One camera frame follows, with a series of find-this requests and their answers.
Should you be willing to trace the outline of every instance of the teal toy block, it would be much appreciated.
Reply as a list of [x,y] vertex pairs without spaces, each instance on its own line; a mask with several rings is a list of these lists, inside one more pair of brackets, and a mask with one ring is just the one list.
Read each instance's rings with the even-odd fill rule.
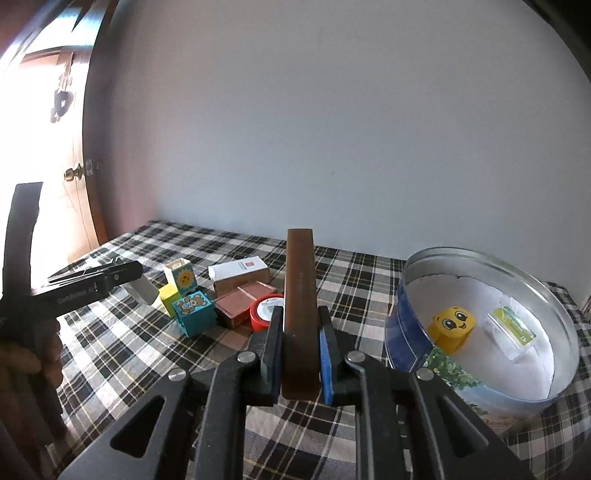
[[216,324],[217,313],[213,302],[196,291],[173,302],[178,325],[188,337],[199,335]]

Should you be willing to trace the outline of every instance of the yellow toy block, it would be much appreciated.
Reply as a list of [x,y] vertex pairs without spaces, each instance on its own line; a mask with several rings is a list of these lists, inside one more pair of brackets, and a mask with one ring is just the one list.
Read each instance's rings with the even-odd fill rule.
[[166,311],[172,318],[174,318],[173,303],[181,298],[177,286],[173,283],[167,283],[164,287],[159,288],[158,291],[160,292],[160,300],[164,303]]
[[455,353],[468,339],[476,319],[461,307],[450,307],[433,317],[427,334],[444,353]]

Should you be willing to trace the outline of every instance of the white wall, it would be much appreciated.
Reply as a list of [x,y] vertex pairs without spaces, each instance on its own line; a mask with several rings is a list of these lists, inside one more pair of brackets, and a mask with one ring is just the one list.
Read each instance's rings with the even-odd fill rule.
[[306,226],[591,291],[591,85],[521,0],[150,1],[119,46],[117,233]]

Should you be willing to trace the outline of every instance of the hand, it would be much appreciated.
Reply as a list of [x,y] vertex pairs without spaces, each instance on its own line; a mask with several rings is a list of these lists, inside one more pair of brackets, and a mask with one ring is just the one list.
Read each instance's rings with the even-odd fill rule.
[[60,357],[63,345],[58,337],[59,322],[53,320],[51,328],[53,334],[47,340],[42,358],[38,358],[30,350],[16,343],[0,343],[0,419],[14,443],[36,471],[39,471],[40,464],[34,432],[23,410],[21,400],[12,387],[11,371],[27,375],[42,372],[53,388],[60,386],[64,376],[61,372]]

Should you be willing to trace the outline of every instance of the white box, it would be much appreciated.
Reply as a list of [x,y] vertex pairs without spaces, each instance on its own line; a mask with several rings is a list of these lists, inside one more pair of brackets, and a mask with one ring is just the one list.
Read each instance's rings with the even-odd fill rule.
[[218,295],[224,295],[251,281],[269,283],[271,279],[269,267],[260,257],[212,265],[207,268],[207,272]]

